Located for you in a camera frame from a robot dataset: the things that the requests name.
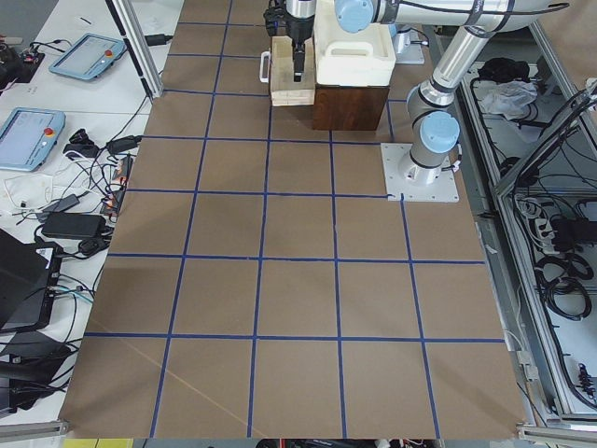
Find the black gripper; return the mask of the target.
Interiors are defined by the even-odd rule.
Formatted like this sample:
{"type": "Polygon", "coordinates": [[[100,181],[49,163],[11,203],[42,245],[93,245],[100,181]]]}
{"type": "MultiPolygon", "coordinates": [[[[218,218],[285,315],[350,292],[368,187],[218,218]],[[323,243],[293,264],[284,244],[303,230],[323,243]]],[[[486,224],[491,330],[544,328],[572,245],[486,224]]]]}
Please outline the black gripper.
{"type": "Polygon", "coordinates": [[[312,0],[285,0],[286,34],[293,40],[293,79],[300,82],[305,65],[305,42],[312,36],[312,0]]]}

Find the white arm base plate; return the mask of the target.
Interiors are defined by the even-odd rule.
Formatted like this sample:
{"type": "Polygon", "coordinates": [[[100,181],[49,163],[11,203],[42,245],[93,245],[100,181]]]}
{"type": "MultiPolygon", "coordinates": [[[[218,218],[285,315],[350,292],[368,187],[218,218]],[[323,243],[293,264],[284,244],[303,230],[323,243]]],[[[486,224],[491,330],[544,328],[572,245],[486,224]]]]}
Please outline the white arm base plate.
{"type": "Polygon", "coordinates": [[[445,155],[439,167],[426,169],[410,157],[411,144],[381,144],[386,196],[389,201],[458,203],[451,161],[445,155]]]}

